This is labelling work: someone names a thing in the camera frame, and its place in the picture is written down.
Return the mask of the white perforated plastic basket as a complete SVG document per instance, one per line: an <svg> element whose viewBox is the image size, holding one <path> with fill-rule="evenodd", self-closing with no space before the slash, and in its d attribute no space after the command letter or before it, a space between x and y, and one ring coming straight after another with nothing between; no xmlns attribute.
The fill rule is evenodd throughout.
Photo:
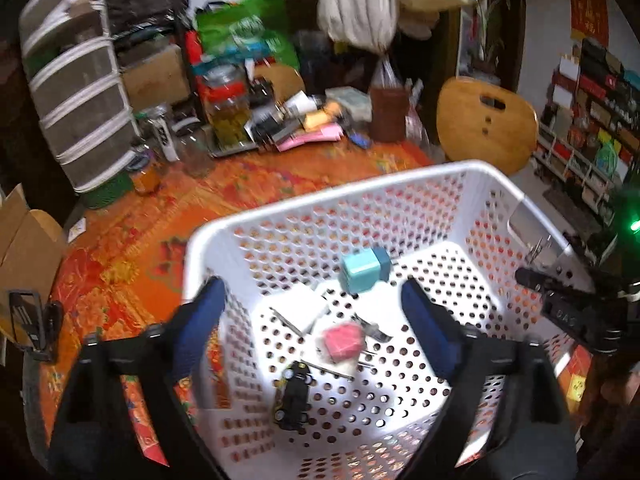
<svg viewBox="0 0 640 480"><path fill-rule="evenodd" d="M338 280L344 257L380 246L390 254L387 282L367 292L349 295ZM400 304L402 284L417 281L435 304L445 307L461 324L498 339L535 339L547 351L556 370L566 367L573 341L541 314L536 292L515 281L515 271L532 266L577 288L591 285L589 275L561 232L536 205L500 171L484 162L456 162L391 174L306 195L271 206L208 222L191 237L186 250L183 297L194 298L212 276L226 286L226 305L218 336L229 336L232 318L243 315L248 325L246 345L254 352L255 374L239 373L235 387L250 382L266 388L267 426L285 431L272 419L276 387L294 361L309 366L311 376L327 374L341 382L356 382L375 367L376 352L412 341L419 361L432 371ZM309 334L298 336L271 311L269 299L302 283L318 292L329 306ZM332 363L322 359L316 337L322 325L358 314L392 336L379 344L367 338L367 352L356 360ZM194 379L198 430L210 452L232 479L300 479L277 452L258 460L255 468L224 456L217 438L221 410ZM442 408L416 410L424 425L397 469L410 460Z"/></svg>

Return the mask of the beige tote bag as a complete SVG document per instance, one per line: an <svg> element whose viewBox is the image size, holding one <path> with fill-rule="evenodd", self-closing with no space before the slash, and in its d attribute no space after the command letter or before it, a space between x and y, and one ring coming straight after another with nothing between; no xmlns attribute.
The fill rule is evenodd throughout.
<svg viewBox="0 0 640 480"><path fill-rule="evenodd" d="M397 26L397 0L319 0L318 26L333 41L383 54Z"/></svg>

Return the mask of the white charger with prongs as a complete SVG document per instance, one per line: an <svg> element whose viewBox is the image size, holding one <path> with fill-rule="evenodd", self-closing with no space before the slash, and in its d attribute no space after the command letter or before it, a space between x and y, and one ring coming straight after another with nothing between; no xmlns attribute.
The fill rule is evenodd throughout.
<svg viewBox="0 0 640 480"><path fill-rule="evenodd" d="M364 335L364 349L360 353L360 356L363 353L367 352L367 343L366 343L367 338L373 339L375 342L378 342L379 344L382 344L383 342L390 342L392 340L392 336L383 332L380 329L380 326L378 326L378 324L369 323L358 314L353 314L352 317L349 318L348 320L346 320L346 318L340 318L337 322L329 322L321 326L319 330L319 335L316 337L316 348L317 348L318 355L321 356L322 359L332 362L326 355L326 349L323 347L323 344L321 342L321 336L323 332L327 330L329 327L331 327L332 325L343 324L343 323L357 323L362 327L363 335Z"/></svg>

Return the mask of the white drawer tower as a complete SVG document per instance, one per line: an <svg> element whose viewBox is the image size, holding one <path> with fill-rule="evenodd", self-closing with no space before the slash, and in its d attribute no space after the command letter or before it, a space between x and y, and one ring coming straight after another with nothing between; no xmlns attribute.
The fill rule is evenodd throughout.
<svg viewBox="0 0 640 480"><path fill-rule="evenodd" d="M18 19L40 129L74 191L95 190L134 159L139 133L105 0L29 0Z"/></svg>

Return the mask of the red patterned tablecloth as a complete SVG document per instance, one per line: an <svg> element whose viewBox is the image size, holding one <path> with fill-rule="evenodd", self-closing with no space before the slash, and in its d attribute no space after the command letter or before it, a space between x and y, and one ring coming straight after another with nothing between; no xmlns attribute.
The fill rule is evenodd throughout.
<svg viewBox="0 0 640 480"><path fill-rule="evenodd" d="M429 162L410 142L367 150L345 141L311 144L282 154L232 157L201 179L171 168L156 193L128 193L88 212L85 232L70 244L52 288L65 315L58 362L39 372L35 399L44 430L53 428L85 336L134 336L171 316L182 292L186 246L199 226ZM279 434L267 426L266 388L234 384L237 374L256 372L247 331L246 318L235 315L230 335L213 336L207 349L214 405L222 413L217 438L224 456L236 464L255 468L261 458L285 452L301 479L387 477L424 430L414 412L439 408L449 394L419 361L412 341L383 346L373 370L356 382L318 374L309 426Z"/></svg>

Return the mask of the light blue charger plug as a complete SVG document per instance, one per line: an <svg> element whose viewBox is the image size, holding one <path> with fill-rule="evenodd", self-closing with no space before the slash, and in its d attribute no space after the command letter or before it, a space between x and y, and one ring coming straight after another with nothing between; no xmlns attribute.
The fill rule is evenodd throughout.
<svg viewBox="0 0 640 480"><path fill-rule="evenodd" d="M338 280L349 295L367 292L377 282L387 282L392 270L392 259L383 247L360 250L342 259Z"/></svg>

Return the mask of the brown mug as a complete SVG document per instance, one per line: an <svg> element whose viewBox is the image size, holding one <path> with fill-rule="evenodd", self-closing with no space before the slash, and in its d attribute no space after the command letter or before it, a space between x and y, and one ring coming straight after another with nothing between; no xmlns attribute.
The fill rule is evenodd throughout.
<svg viewBox="0 0 640 480"><path fill-rule="evenodd" d="M372 120L370 137L375 142L397 143L406 138L409 93L405 88L370 90Z"/></svg>

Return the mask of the small orange jar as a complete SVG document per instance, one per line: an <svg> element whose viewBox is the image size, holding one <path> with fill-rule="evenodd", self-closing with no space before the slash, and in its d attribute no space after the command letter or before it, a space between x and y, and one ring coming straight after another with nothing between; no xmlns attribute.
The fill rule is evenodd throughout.
<svg viewBox="0 0 640 480"><path fill-rule="evenodd" d="M160 188L160 175L152 162L136 167L130 174L134 190L140 195L150 195Z"/></svg>

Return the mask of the shelf with boxes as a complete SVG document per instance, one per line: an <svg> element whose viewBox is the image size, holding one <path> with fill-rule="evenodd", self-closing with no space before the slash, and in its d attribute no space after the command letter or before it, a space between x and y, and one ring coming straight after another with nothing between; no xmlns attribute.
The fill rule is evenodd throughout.
<svg viewBox="0 0 640 480"><path fill-rule="evenodd" d="M639 74L590 38L562 55L534 157L611 223L614 191L639 181Z"/></svg>

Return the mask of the large pickle jar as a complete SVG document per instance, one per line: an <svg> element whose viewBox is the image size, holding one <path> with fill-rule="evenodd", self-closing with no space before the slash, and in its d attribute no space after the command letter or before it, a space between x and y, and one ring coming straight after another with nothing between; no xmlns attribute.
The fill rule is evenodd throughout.
<svg viewBox="0 0 640 480"><path fill-rule="evenodd" d="M245 130L250 120L246 76L232 64L218 65L203 76L203 107L222 150L250 143Z"/></svg>

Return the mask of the wooden chair right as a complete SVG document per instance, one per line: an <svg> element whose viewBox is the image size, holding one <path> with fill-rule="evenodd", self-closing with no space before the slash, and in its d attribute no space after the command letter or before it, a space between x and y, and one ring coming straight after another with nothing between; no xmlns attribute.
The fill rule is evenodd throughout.
<svg viewBox="0 0 640 480"><path fill-rule="evenodd" d="M481 160L512 176L533 155L538 127L529 102L494 84L454 77L440 89L436 130L452 162Z"/></svg>

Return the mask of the black toy car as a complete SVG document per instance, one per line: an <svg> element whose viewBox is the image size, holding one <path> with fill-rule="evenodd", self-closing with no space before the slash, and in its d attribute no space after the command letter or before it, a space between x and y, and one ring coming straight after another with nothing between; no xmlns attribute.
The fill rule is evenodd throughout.
<svg viewBox="0 0 640 480"><path fill-rule="evenodd" d="M294 361L281 374L274 395L273 422L282 430L298 431L308 422L309 390L314 378L309 366Z"/></svg>

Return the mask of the green shopping bag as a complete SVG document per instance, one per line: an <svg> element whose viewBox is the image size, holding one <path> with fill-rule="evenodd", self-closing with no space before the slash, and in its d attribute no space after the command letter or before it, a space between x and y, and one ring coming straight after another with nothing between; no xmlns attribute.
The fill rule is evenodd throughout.
<svg viewBox="0 0 640 480"><path fill-rule="evenodd" d="M299 69L285 0L241 0L201 10L195 14L195 28L206 58L212 61L273 58Z"/></svg>

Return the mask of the black phone stand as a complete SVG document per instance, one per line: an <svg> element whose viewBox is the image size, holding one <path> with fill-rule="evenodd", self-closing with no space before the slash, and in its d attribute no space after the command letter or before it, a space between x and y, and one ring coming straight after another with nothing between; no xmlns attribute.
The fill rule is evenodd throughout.
<svg viewBox="0 0 640 480"><path fill-rule="evenodd" d="M43 304L35 290L8 292L11 330L18 348L35 361L54 363L58 359L58 338L64 309L59 301Z"/></svg>

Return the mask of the white square charger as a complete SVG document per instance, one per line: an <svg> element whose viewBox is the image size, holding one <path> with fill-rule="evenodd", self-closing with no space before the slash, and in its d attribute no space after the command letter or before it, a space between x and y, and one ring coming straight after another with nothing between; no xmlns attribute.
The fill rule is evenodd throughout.
<svg viewBox="0 0 640 480"><path fill-rule="evenodd" d="M297 283L269 299L274 315L298 336L310 333L314 323L326 314L326 300L310 286Z"/></svg>

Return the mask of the pink cube charger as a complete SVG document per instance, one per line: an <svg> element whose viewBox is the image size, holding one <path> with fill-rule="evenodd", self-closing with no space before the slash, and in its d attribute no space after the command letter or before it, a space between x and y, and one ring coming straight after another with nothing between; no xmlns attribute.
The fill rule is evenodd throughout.
<svg viewBox="0 0 640 480"><path fill-rule="evenodd" d="M321 342L333 363L357 359L364 349L363 330L357 323L332 325L323 332Z"/></svg>

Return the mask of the empty glass jar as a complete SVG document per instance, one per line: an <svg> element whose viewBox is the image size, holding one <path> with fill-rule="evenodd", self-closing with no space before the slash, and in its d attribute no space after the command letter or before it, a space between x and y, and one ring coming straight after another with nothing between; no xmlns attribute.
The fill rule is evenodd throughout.
<svg viewBox="0 0 640 480"><path fill-rule="evenodd" d="M206 140L198 133L178 137L179 158L184 171L191 177L206 177L214 166Z"/></svg>

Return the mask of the cardboard box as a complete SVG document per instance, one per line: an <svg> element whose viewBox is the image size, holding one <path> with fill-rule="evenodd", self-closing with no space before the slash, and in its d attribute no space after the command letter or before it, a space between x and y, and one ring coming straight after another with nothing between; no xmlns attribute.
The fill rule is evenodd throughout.
<svg viewBox="0 0 640 480"><path fill-rule="evenodd" d="M14 344L27 344L21 322L11 322L9 291L36 292L49 300L66 247L62 226L50 214L30 209L18 184L1 205L1 331Z"/></svg>

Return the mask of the wooden chair behind table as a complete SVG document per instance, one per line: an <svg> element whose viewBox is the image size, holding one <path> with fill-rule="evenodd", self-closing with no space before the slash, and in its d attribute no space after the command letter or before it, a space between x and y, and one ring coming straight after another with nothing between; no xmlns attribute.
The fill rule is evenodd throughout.
<svg viewBox="0 0 640 480"><path fill-rule="evenodd" d="M284 102L299 91L306 90L303 78L298 71L285 64L258 65L254 69L254 76L265 78L271 82L274 98L278 102Z"/></svg>

